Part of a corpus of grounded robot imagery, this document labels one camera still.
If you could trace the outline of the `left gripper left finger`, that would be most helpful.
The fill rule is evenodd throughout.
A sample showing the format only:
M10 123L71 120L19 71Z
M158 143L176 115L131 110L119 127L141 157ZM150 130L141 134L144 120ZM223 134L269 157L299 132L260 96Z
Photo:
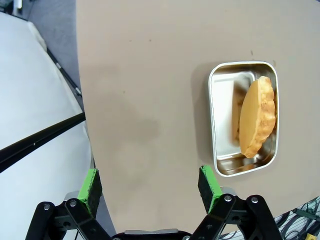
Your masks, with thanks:
M99 170L91 168L76 198L55 206L44 201L37 205L30 222L27 240L62 240L69 230L85 240L109 240L109 234L96 220L102 195Z

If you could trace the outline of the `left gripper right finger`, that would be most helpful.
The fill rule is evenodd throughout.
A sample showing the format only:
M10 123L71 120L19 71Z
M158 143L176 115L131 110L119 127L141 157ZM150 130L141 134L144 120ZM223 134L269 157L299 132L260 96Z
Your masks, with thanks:
M226 225L236 225L245 240L281 240L274 217L260 195L243 200L223 193L212 168L199 168L198 190L206 216L191 235L192 240L217 240Z

